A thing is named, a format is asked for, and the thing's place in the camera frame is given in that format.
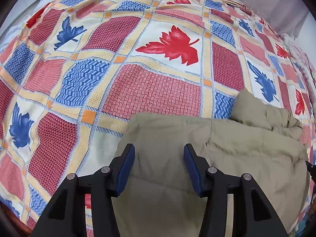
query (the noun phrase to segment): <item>patterned bedspread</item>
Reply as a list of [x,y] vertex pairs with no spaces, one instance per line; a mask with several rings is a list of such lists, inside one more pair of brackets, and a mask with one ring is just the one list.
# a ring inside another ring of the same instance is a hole
[[67,174],[109,164],[132,114],[227,118],[243,88],[300,119],[312,156],[308,79],[290,59],[223,0],[56,0],[0,56],[0,200],[33,228]]

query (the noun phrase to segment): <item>khaki fabric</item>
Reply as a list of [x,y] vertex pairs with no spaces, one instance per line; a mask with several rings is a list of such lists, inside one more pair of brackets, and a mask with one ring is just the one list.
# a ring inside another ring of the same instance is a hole
[[206,198],[199,198],[190,182],[183,159],[187,143],[225,174],[250,173],[289,229],[308,191],[301,133],[291,113],[263,104],[245,89],[231,119],[135,114],[116,152],[119,156],[128,143],[136,151],[125,191],[113,199],[121,236],[198,236]]

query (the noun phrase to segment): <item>orange square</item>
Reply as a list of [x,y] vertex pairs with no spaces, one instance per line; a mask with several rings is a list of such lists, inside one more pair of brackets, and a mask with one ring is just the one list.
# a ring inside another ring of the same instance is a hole
[[211,37],[211,33],[205,32],[205,37],[206,38],[210,38]]
[[52,103],[53,103],[52,100],[48,100],[48,102],[47,102],[47,108],[51,109],[51,108],[52,108]]
[[123,56],[117,56],[114,60],[115,63],[122,63],[125,60],[126,57]]
[[2,149],[8,149],[9,144],[6,141],[2,142]]
[[204,84],[205,86],[212,87],[212,82],[211,82],[210,80],[203,79],[203,84]]
[[88,124],[93,125],[95,115],[96,115],[96,112],[94,111],[84,110],[81,122],[86,122]]
[[72,55],[71,59],[72,59],[73,61],[75,61],[75,60],[77,59],[77,57],[78,57],[78,53],[76,52],[76,53],[74,53],[74,54]]
[[151,13],[146,13],[145,14],[145,19],[151,19]]

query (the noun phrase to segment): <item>silver bolt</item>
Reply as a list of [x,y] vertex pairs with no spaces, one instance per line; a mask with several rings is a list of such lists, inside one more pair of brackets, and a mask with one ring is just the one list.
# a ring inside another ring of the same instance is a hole
[[68,180],[72,180],[72,179],[75,178],[75,176],[76,176],[76,175],[75,175],[74,173],[70,173],[70,174],[67,175],[67,179],[68,179]]
[[108,166],[105,166],[105,167],[101,168],[101,172],[108,173],[108,172],[110,172],[110,168]]
[[249,181],[249,180],[251,180],[251,175],[249,175],[249,174],[244,174],[244,178],[247,180],[247,181]]
[[217,169],[213,166],[209,167],[208,168],[208,171],[211,173],[211,174],[215,174],[217,172]]

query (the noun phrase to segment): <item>bed sheet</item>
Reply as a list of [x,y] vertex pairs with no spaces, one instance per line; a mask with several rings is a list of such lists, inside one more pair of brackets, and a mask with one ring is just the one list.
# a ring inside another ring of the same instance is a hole
[[[301,120],[310,156],[309,91],[290,58],[227,0],[55,0],[0,55],[1,201],[33,228],[67,174],[110,163],[132,114],[227,118],[243,88]],[[88,196],[86,223],[92,236]]]
[[40,0],[34,10],[30,9],[30,11],[28,12],[28,16],[25,20],[21,21],[19,24],[15,26],[10,27],[3,41],[0,43],[0,53],[3,53],[4,49],[8,46],[8,44],[22,31],[23,26],[28,21],[28,19],[31,18],[33,14],[35,14],[38,10],[43,8],[44,5],[52,1],[54,0]]

